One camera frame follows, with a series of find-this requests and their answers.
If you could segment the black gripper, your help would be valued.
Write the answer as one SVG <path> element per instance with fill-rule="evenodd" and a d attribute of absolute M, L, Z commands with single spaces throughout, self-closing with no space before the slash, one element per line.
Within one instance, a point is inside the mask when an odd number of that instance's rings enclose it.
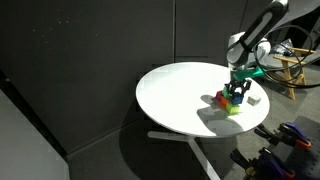
<path fill-rule="evenodd" d="M 251 80 L 242 79 L 242 80 L 231 80 L 230 83 L 225 84 L 230 93 L 230 96 L 235 92 L 235 87 L 241 87 L 241 94 L 244 95 L 251 87 Z"/>

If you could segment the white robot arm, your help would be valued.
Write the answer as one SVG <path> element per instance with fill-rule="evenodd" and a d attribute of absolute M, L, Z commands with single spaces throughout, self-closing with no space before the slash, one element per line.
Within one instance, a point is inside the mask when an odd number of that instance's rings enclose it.
<path fill-rule="evenodd" d="M 253 54 L 257 65 L 260 65 L 257 46 L 263 42 L 263 38 L 271 31 L 284 28 L 285 23 L 302 17 L 319 6 L 320 0 L 272 0 L 245 32 L 230 37 L 231 44 L 227 49 L 226 58 L 231 69 L 231 79 L 252 78 L 247 69 L 251 61 L 250 54 Z"/>

